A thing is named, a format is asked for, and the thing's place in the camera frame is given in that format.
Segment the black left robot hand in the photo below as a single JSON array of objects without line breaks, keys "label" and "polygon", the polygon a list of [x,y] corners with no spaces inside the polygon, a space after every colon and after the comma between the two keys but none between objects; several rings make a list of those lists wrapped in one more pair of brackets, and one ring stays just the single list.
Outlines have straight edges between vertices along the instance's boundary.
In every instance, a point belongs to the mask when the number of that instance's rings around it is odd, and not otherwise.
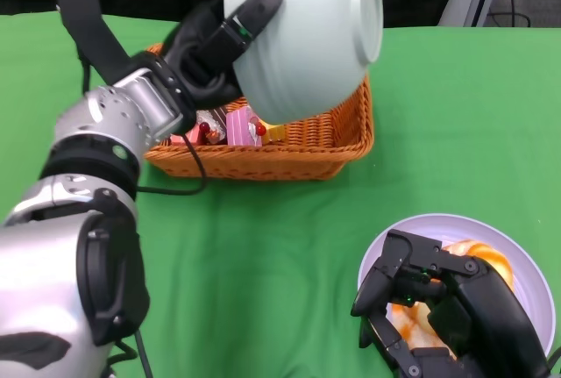
[{"label": "black left robot hand", "polygon": [[233,63],[266,29],[283,0],[244,0],[229,14],[224,0],[197,5],[164,41],[161,56],[198,110],[231,103],[243,93]]}]

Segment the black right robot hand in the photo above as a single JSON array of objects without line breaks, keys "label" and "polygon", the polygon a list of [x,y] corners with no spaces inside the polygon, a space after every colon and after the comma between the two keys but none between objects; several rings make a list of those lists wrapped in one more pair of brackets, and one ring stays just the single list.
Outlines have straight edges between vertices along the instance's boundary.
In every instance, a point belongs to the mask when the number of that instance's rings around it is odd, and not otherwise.
[{"label": "black right robot hand", "polygon": [[[410,349],[387,305],[426,303],[442,347]],[[440,241],[392,229],[360,285],[351,314],[359,345],[373,345],[396,377],[550,377],[536,330],[485,260],[451,254]]]}]

